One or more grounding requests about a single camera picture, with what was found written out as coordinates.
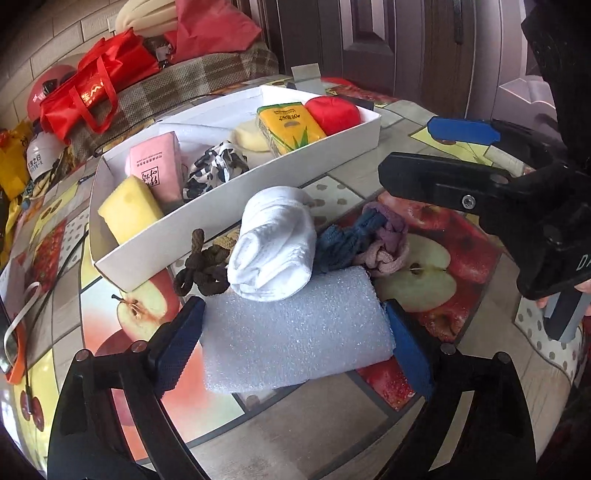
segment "yellow sponge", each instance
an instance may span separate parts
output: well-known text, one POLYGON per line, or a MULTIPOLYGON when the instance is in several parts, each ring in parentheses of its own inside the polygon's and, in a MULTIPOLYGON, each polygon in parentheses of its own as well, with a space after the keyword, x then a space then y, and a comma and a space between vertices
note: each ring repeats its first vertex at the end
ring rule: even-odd
POLYGON ((109 230, 119 243, 147 229, 164 215, 150 187, 138 177, 128 177, 99 207, 109 230))

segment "wooden door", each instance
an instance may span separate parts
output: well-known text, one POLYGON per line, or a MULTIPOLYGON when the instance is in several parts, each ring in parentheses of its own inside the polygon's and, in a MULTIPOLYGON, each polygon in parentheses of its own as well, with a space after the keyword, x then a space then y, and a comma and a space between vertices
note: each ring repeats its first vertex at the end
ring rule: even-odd
POLYGON ((474 0, 247 2, 280 69, 324 76, 464 117, 472 81, 474 0))
POLYGON ((392 0, 318 0, 323 74, 393 95, 396 64, 392 0))
POLYGON ((464 118, 474 57, 473 0, 424 0, 425 51, 421 105, 464 118))

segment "black and white cloth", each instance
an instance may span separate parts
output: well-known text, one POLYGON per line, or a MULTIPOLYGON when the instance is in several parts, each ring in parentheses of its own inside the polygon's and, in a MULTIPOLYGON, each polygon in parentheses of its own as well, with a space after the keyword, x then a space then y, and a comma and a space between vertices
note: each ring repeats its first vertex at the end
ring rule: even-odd
POLYGON ((208 148, 195 163, 183 189, 183 199, 189 202, 201 194, 248 171, 246 156, 239 147, 224 141, 208 148))

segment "white helmet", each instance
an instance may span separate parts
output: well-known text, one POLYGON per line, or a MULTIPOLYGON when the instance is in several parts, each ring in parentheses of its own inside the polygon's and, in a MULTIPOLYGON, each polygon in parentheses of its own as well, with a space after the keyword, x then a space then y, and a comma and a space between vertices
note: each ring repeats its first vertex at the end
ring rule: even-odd
POLYGON ((54 134, 41 132, 27 148, 27 169, 33 181, 50 171, 66 146, 54 134))

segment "red pillow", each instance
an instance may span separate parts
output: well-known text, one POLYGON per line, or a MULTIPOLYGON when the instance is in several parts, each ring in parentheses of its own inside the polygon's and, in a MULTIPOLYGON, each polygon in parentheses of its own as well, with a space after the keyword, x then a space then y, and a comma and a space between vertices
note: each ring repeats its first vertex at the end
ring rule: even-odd
POLYGON ((315 97, 306 108, 326 135, 333 135, 361 123, 359 109, 342 98, 315 97))

